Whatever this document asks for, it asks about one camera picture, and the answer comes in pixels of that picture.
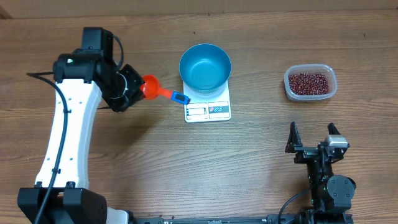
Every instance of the blue scoop handle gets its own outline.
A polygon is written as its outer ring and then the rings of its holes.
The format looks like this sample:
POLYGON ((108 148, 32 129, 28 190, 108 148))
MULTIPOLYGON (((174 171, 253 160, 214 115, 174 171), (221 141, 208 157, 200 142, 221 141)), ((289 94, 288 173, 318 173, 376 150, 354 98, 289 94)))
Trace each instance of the blue scoop handle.
POLYGON ((173 95, 170 99, 176 101, 177 103, 181 103, 183 105, 187 105, 190 101, 188 96, 185 96, 184 94, 179 93, 177 91, 173 92, 173 95))

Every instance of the sticker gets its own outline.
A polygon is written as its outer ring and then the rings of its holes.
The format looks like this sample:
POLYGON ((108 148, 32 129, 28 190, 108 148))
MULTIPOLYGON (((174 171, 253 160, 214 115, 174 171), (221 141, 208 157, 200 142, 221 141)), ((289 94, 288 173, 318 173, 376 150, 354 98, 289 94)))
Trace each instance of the sticker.
POLYGON ((229 113, 229 106, 209 106, 209 114, 229 113))

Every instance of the plastic container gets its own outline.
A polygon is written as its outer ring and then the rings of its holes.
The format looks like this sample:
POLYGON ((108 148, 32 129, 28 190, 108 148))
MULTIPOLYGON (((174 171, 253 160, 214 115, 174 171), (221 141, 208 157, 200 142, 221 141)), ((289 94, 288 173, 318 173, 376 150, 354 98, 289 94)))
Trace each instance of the plastic container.
POLYGON ((314 101, 324 100, 331 98, 337 91, 337 80, 335 71, 331 67, 324 64, 306 64, 306 65, 294 65, 290 67, 285 73, 285 89, 287 98, 291 101, 314 101), (322 95, 297 95, 292 92, 289 85, 289 76, 298 73, 322 73, 328 79, 329 93, 322 95))

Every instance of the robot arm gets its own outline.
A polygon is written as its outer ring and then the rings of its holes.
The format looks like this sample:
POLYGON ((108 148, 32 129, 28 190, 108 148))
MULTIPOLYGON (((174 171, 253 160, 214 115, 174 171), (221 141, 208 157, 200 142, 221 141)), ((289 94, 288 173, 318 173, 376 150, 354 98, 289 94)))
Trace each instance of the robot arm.
POLYGON ((342 159, 349 143, 333 123, 328 125, 329 135, 316 147, 304 147, 295 122, 290 124, 290 135, 285 152, 295 153, 294 163, 306 164, 313 208, 305 209, 295 219, 302 223, 352 224, 351 199, 356 188, 349 177, 335 175, 331 165, 342 159))
MULTIPOLYGON (((54 187, 73 185, 88 189, 88 150, 91 131, 102 92, 95 82, 84 83, 82 79, 68 79, 57 84, 64 94, 68 109, 68 128, 64 150, 54 187)), ((49 187, 52 168, 58 153, 63 126, 63 105, 60 95, 56 93, 54 121, 47 153, 35 185, 49 187)))
POLYGON ((114 38, 120 44, 107 30, 84 28, 81 49, 61 54, 54 63, 54 80, 66 99, 68 111, 56 91, 46 157, 35 187, 20 189, 17 200, 32 223, 128 224, 132 220, 131 213, 107 207, 103 196, 88 190, 88 151, 101 98, 115 112, 125 111, 143 98, 139 89, 144 83, 141 76, 130 65, 119 70, 122 62, 116 65, 113 60, 114 38), (51 184, 65 118, 65 144, 51 184))

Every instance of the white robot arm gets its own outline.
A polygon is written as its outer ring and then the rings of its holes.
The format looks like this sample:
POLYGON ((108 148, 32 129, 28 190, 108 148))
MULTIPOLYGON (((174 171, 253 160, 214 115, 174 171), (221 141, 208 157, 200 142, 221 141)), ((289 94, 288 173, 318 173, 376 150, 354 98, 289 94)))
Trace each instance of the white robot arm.
POLYGON ((115 112, 125 111, 143 98, 141 76, 130 65, 120 70, 123 56, 119 65, 115 64, 113 39, 121 47, 109 31, 85 28, 81 49, 61 54, 54 63, 55 85, 39 77, 51 72, 29 74, 56 88, 53 126, 43 165, 34 187, 20 189, 18 194, 18 206, 32 223, 133 221, 131 212, 109 208, 103 196, 88 190, 88 151, 101 98, 115 112))

